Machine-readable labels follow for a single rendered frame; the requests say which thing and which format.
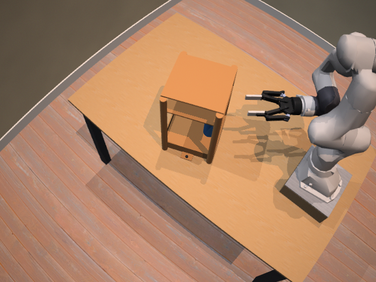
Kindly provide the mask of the brown wooden shelving unit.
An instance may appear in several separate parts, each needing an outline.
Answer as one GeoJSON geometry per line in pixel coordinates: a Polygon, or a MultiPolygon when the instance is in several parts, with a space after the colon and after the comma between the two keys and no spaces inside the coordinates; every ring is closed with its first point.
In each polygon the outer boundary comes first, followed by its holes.
{"type": "Polygon", "coordinates": [[[192,161],[194,155],[212,163],[237,69],[180,52],[160,95],[163,150],[169,147],[181,151],[182,159],[192,161]],[[172,114],[168,124],[167,113],[172,114]],[[213,126],[211,137],[204,135],[204,124],[213,126]]]}

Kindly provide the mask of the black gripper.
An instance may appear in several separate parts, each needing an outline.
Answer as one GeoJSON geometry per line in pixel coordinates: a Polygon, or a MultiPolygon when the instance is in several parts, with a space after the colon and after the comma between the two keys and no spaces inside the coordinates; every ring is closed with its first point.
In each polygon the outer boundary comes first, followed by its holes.
{"type": "Polygon", "coordinates": [[[246,95],[245,100],[266,100],[276,103],[279,108],[269,111],[248,111],[247,116],[264,116],[266,121],[283,120],[288,122],[290,115],[300,115],[302,113],[303,104],[299,97],[288,97],[285,91],[263,90],[261,95],[246,95]],[[265,94],[268,93],[268,94],[265,94]],[[275,98],[275,97],[283,98],[275,98]],[[285,113],[286,115],[275,115],[285,113]]]}

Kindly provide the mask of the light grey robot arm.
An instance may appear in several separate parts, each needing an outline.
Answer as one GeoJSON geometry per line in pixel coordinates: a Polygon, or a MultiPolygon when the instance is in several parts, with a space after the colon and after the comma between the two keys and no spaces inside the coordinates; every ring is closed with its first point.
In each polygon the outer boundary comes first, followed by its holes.
{"type": "Polygon", "coordinates": [[[342,35],[336,49],[312,74],[317,96],[296,95],[303,104],[300,116],[318,116],[308,126],[308,138],[316,147],[298,167],[300,188],[325,203],[333,201],[341,189],[336,164],[371,144],[370,130],[364,124],[376,106],[375,73],[376,39],[358,32],[342,35]],[[335,70],[352,77],[341,101],[335,70]]]}

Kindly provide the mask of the blue bottle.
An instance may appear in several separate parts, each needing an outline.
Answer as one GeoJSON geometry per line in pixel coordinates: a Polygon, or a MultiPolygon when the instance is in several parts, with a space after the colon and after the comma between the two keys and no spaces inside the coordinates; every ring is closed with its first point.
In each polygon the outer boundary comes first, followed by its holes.
{"type": "Polygon", "coordinates": [[[212,131],[213,131],[213,126],[204,124],[203,133],[204,133],[205,136],[211,137],[212,136],[212,131]]]}

